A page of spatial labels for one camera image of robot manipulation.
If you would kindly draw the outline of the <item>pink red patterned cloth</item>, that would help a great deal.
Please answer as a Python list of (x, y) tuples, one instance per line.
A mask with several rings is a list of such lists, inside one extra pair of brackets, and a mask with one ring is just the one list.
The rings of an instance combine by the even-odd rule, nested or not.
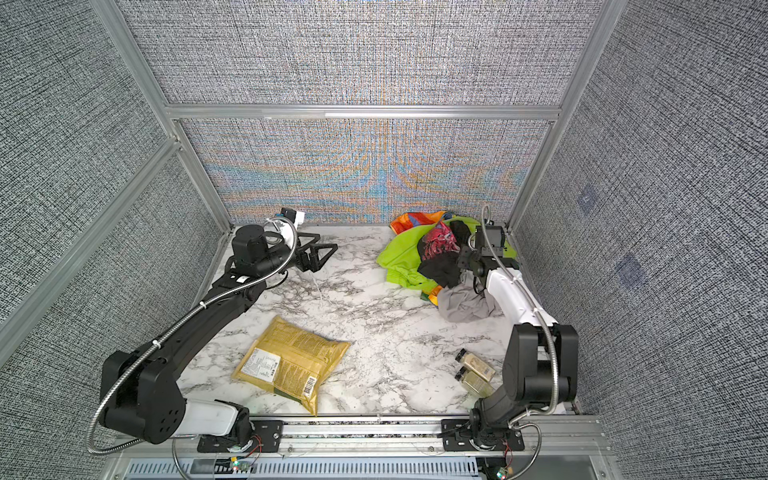
[(444, 222), (438, 222), (419, 243), (422, 260), (431, 260), (445, 253), (459, 253), (460, 247), (453, 231)]

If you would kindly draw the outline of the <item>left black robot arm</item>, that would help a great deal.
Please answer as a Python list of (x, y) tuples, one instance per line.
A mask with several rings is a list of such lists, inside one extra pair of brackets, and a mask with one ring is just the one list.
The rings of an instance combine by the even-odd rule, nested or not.
[(177, 384), (188, 364), (220, 330), (247, 312), (267, 290), (270, 278), (291, 268), (322, 269), (337, 251), (320, 235), (297, 231), (284, 217), (277, 228), (239, 228), (223, 274), (203, 299), (158, 337), (130, 352), (116, 351), (103, 363), (100, 402), (86, 434), (88, 449), (102, 426), (130, 436), (130, 444), (161, 444), (182, 436), (208, 437), (222, 449), (244, 447), (253, 437), (249, 410), (227, 401), (189, 400)]

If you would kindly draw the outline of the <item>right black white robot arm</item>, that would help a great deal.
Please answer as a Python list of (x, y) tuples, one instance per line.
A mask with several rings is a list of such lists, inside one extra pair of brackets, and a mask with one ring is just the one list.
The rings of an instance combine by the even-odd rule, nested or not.
[(481, 248), (464, 247), (459, 254), (458, 266), (480, 281), (512, 330), (501, 385), (477, 400), (466, 421), (443, 424), (441, 437), (449, 451), (493, 451), (502, 445), (520, 451), (524, 445), (515, 431), (525, 418), (551, 415), (559, 404), (576, 397), (578, 334), (544, 310), (519, 272), (506, 269), (513, 264), (485, 256)]

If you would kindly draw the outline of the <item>grey cloth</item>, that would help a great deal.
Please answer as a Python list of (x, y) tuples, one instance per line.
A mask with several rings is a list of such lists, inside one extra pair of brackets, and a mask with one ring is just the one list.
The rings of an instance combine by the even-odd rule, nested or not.
[(469, 323), (501, 314), (497, 302), (486, 293), (476, 293), (471, 286), (442, 289), (437, 296), (440, 316), (450, 323)]

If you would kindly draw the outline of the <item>black cloth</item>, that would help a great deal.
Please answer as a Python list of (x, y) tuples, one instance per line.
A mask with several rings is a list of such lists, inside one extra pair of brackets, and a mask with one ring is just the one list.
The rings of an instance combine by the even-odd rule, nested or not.
[[(462, 246), (468, 245), (470, 229), (464, 221), (453, 220), (445, 224), (453, 231), (460, 249)], [(420, 240), (417, 244), (420, 257), (419, 243)], [(462, 270), (457, 265), (458, 257), (459, 253), (445, 253), (431, 260), (422, 260), (420, 257), (417, 272), (425, 278), (435, 281), (442, 288), (457, 287), (462, 277)]]

